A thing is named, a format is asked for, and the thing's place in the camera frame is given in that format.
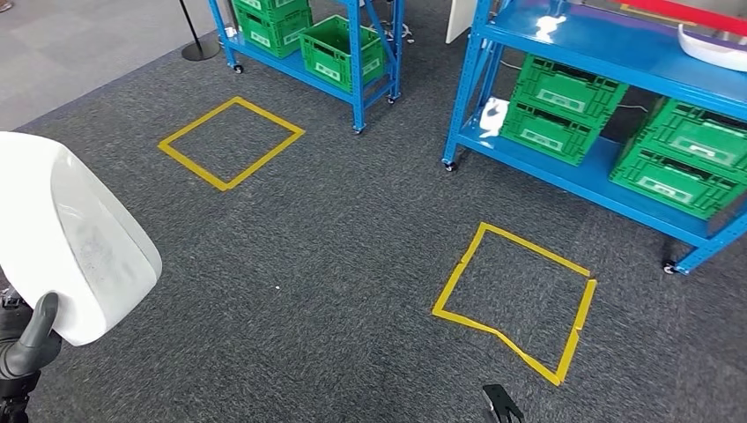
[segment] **green plastic crate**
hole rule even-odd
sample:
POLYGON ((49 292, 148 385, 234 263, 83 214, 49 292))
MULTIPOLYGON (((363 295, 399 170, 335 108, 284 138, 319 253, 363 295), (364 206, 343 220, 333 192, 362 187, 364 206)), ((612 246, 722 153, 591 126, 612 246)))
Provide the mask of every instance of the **green plastic crate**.
POLYGON ((263 48, 276 57, 286 57, 298 50, 301 33, 312 25, 311 9, 295 11, 275 22, 243 7, 237 7, 236 18, 244 41, 263 48))
POLYGON ((500 135, 578 166, 600 131, 539 108, 511 102, 500 135))
MULTIPOLYGON (((376 31, 360 28, 363 83, 384 74, 384 46, 376 31)), ((348 20, 333 15, 301 35, 301 54, 307 71, 332 85, 352 92, 352 72, 348 20)))
POLYGON ((709 172, 747 183, 747 122, 661 99, 635 143, 709 172))
POLYGON ((511 101, 602 128, 627 89, 628 84, 527 55, 511 101))
POLYGON ((295 11, 308 9, 308 0, 233 0, 233 7, 256 16, 278 21, 295 11))
POLYGON ((739 198, 747 185, 629 144, 610 179, 701 219, 739 198))

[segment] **blue metal shelf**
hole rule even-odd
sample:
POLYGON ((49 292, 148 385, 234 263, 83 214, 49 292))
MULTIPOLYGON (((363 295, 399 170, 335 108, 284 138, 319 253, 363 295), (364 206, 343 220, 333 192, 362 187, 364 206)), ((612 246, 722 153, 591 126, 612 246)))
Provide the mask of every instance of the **blue metal shelf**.
POLYGON ((557 0, 514 0, 479 36, 747 121, 747 73, 680 48, 677 30, 557 0), (537 25, 545 19, 547 32, 537 25), (551 19, 563 19, 553 22, 551 19))
MULTIPOLYGON (((303 57, 301 56, 300 50, 295 51, 292 54, 290 54, 288 57, 281 59, 281 58, 271 55, 270 53, 267 53, 261 48, 255 47, 252 44, 244 42, 243 37, 240 34, 234 37, 230 37, 228 39, 228 46, 238 51, 239 53, 242 53, 244 56, 255 59, 257 62, 264 63, 298 80, 303 80, 310 86, 316 88, 317 90, 324 91, 325 93, 332 95, 334 97, 337 97, 338 99, 342 101, 345 101, 348 103, 353 102, 353 95, 351 93, 341 90, 337 86, 332 85, 329 82, 316 77, 313 73, 306 70, 306 68, 304 67, 304 61, 303 61, 303 57)), ((381 78, 377 78, 369 82, 368 84, 364 85, 363 91, 364 92, 367 91, 371 86, 377 85, 380 82, 381 82, 381 78)), ((391 89, 393 84, 394 84, 394 81, 390 80, 386 84, 384 84, 382 87, 380 87, 376 93, 374 93, 373 95, 369 96, 366 99, 366 103, 367 103, 366 106, 370 105, 375 100, 378 100, 384 93, 388 92, 389 89, 391 89)))
POLYGON ((338 87, 325 82, 316 77, 311 72, 306 71, 303 57, 300 50, 292 53, 286 58, 275 57, 261 48, 257 48, 250 43, 244 42, 241 34, 229 37, 226 33, 226 24, 220 14, 217 0, 208 0, 211 8, 213 19, 218 30, 218 37, 223 43, 224 51, 228 66, 238 69, 238 61, 234 53, 241 53, 244 56, 264 63, 272 68, 282 71, 286 75, 298 79, 301 82, 332 95, 342 101, 352 105, 353 129, 360 133, 366 127, 366 108, 371 106, 375 101, 387 95, 390 101, 398 99, 400 93, 400 69, 402 68, 402 51, 403 51, 403 23, 404 23, 404 0, 395 0, 392 8, 393 17, 392 25, 394 27, 392 36, 393 40, 388 41, 387 35, 381 27, 381 22, 376 16, 376 11, 371 5, 371 0, 366 0, 366 10, 368 16, 379 34, 381 43, 384 45, 384 51, 387 54, 386 72, 382 78, 377 78, 368 84, 363 84, 362 66, 360 63, 360 32, 357 30, 360 23, 359 0, 337 0, 345 4, 348 11, 348 20, 350 27, 350 51, 351 51, 351 74, 352 74, 352 92, 348 93, 338 87), (375 91, 366 95, 375 87, 375 91))
POLYGON ((477 119, 471 119, 459 132, 457 142, 691 245, 707 242, 706 221, 610 182, 621 146, 618 143, 599 138, 576 167, 507 138, 481 138, 483 133, 477 119))
POLYGON ((477 0, 444 163, 451 166, 456 147, 463 145, 687 242, 693 250, 674 266, 685 274, 747 233, 747 202, 710 234, 709 222, 610 182, 620 147, 609 140, 598 139, 583 163, 573 167, 503 137, 481 138, 477 124, 504 45, 746 121, 747 73, 689 57, 676 31, 666 26, 564 0, 504 0, 489 20, 492 3, 477 0), (481 80, 477 105, 464 123, 481 80))

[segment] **gray carpet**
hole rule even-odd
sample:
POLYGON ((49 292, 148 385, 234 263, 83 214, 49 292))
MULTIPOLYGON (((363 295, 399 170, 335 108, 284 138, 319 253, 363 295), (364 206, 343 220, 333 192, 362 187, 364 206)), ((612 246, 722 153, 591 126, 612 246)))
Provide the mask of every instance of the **gray carpet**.
MULTIPOLYGON (((317 20, 334 9, 313 3, 317 20)), ((418 41, 404 96, 374 107, 360 137, 345 104, 291 78, 178 52, 21 128, 86 162, 165 265, 114 330, 63 348, 32 421, 482 422, 486 383, 504 384, 527 422, 747 421, 747 243, 665 276, 669 243, 654 230, 476 153, 445 172, 465 43, 442 43, 447 8, 408 4, 418 41), (156 145, 235 95, 307 133, 219 192, 156 145), (431 315, 480 221, 599 279, 560 387, 495 337, 431 315)), ((283 135, 273 131, 236 109, 175 146, 228 178, 283 135)), ((447 309, 555 367, 583 284, 487 234, 447 309)))

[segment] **yellow tape square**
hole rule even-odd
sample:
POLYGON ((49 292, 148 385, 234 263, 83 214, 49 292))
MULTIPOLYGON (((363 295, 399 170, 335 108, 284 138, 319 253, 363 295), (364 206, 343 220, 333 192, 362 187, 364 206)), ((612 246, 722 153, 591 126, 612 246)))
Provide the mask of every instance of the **yellow tape square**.
POLYGON ((596 288, 596 279, 591 278, 591 272, 579 266, 578 264, 570 262, 566 260, 565 258, 548 251, 547 249, 543 249, 542 247, 536 244, 533 244, 532 242, 529 242, 519 236, 511 234, 507 231, 504 231, 503 229, 499 227, 487 224, 485 222, 480 222, 480 227, 477 229, 477 233, 475 234, 475 237, 472 239, 472 243, 467 248, 467 252, 464 253, 464 256, 462 256, 462 259, 459 261, 459 263, 454 268, 454 271, 452 272, 451 277, 449 277, 448 282, 446 283, 446 286, 444 286, 443 291, 441 291, 439 299, 436 300, 436 304, 433 306, 433 315, 450 320, 452 322, 463 324, 465 326, 469 326, 473 329, 482 330, 492 335, 495 335, 496 337, 498 337, 498 339, 500 339, 506 345, 508 345, 509 348, 514 350, 515 353, 519 354, 519 356, 530 367, 535 369, 537 373, 544 376, 548 381, 552 382, 554 385, 559 386, 566 379, 568 368, 571 366, 571 359, 573 358, 573 354, 575 353, 576 346, 579 342, 579 332, 581 332, 581 329, 583 329, 584 322, 586 322, 586 316, 588 313, 589 305, 591 304, 591 298, 594 295, 595 288, 596 288), (514 343, 511 339, 509 339, 506 335, 504 335, 500 330, 491 328, 490 326, 486 326, 480 322, 476 322, 472 319, 469 319, 468 317, 465 317, 463 315, 458 315, 456 313, 452 313, 444 309, 444 307, 446 306, 446 302, 448 301, 448 297, 454 291, 456 282, 459 280, 459 277, 461 277, 462 273, 464 272, 464 269, 467 268, 467 264, 470 263, 470 260, 472 259, 472 257, 475 255, 475 252, 477 251, 477 247, 480 245, 480 242, 483 240, 483 236, 487 232, 500 235, 512 242, 515 242, 523 246, 526 249, 530 249, 541 256, 549 258, 556 263, 562 264, 568 269, 575 271, 577 273, 580 273, 580 275, 582 275, 584 278, 587 278, 586 288, 584 289, 583 296, 581 297, 581 304, 579 305, 579 309, 576 312, 576 318, 573 321, 573 327, 571 328, 571 333, 568 335, 568 340, 566 341, 566 347, 563 349, 563 354, 560 357, 558 368, 555 371, 550 370, 545 365, 540 363, 538 360, 526 354, 516 343, 514 343))
POLYGON ((221 191, 226 191, 228 189, 236 188, 237 185, 239 185, 242 181, 247 179, 249 176, 251 176, 254 172, 256 172, 260 167, 264 166, 265 163, 270 161, 273 157, 277 156, 280 152, 282 152, 285 148, 288 147, 288 145, 293 144, 297 139, 299 139, 300 136, 305 134, 306 132, 299 128, 298 126, 287 122, 281 117, 275 116, 272 113, 268 112, 267 110, 260 108, 244 99, 242 99, 239 96, 233 97, 229 101, 221 104, 220 106, 212 109, 210 112, 205 114, 204 116, 200 117, 196 121, 190 123, 189 125, 185 126, 184 128, 181 128, 180 130, 177 130, 174 134, 167 137, 163 141, 159 143, 159 149, 166 154, 168 154, 172 159, 178 161, 181 163, 184 167, 191 170, 201 178, 205 179, 210 185, 214 186, 217 189, 220 189, 221 191), (243 106, 244 108, 247 108, 251 110, 254 113, 257 113, 258 115, 265 117, 274 123, 277 123, 278 125, 282 126, 283 128, 286 128, 291 132, 291 135, 286 138, 282 143, 278 144, 275 148, 270 150, 267 154, 263 155, 258 161, 256 161, 254 164, 249 166, 246 170, 241 172, 238 176, 233 178, 231 181, 223 181, 220 178, 218 178, 216 175, 212 174, 205 168, 201 167, 200 165, 196 164, 193 160, 191 160, 189 157, 185 156, 184 154, 178 152, 175 148, 171 146, 171 143, 175 140, 177 140, 179 137, 184 136, 186 133, 190 132, 194 128, 202 125, 203 123, 209 121, 212 117, 215 117, 218 113, 226 110, 227 108, 231 107, 232 105, 237 104, 239 106, 243 106))

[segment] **crate label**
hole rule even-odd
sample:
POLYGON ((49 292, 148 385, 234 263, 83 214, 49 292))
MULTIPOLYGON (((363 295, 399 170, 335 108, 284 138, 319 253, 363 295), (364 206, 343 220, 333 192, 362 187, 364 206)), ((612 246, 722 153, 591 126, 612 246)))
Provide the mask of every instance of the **crate label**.
POLYGON ((258 43, 262 44, 264 47, 270 48, 270 39, 262 37, 259 33, 256 33, 252 31, 252 40, 257 41, 258 43))
POLYGON ((521 132, 521 137, 526 138, 533 143, 544 145, 545 147, 551 148, 552 150, 555 150, 556 152, 563 151, 563 143, 561 143, 560 141, 556 141, 552 138, 547 138, 544 135, 537 134, 533 130, 523 130, 521 132))
POLYGON ((572 111, 578 113, 583 113, 583 111, 586 109, 585 102, 566 97, 565 95, 554 93, 550 90, 545 90, 544 88, 539 90, 537 98, 539 100, 544 100, 552 104, 557 104, 562 108, 569 108, 572 111))
POLYGON ((662 194, 663 196, 669 197, 680 203, 689 204, 692 201, 692 194, 684 192, 681 189, 672 188, 667 184, 658 182, 657 180, 651 179, 648 176, 644 176, 638 180, 638 184, 645 188, 662 194))
POLYGON ((283 37, 283 45, 287 46, 288 44, 296 41, 298 38, 300 38, 301 33, 306 31, 306 28, 301 28, 300 30, 296 31, 295 33, 289 33, 285 37, 283 37))
POLYGON ((736 155, 730 152, 724 152, 708 145, 696 143, 695 141, 687 137, 677 137, 669 145, 682 150, 684 152, 690 152, 696 156, 700 156, 704 159, 721 163, 724 166, 731 166, 736 161, 736 155))
POLYGON ((330 78, 332 78, 332 79, 334 79, 334 80, 336 80, 338 82, 340 80, 340 72, 335 72, 334 70, 328 68, 327 66, 324 66, 323 64, 321 64, 319 62, 317 62, 314 65, 314 70, 317 71, 317 72, 321 72, 324 75, 327 75, 328 77, 330 77, 330 78))
POLYGON ((366 75, 368 72, 375 70, 379 67, 381 64, 381 60, 379 59, 373 59, 371 62, 368 62, 366 66, 363 67, 363 74, 366 75))

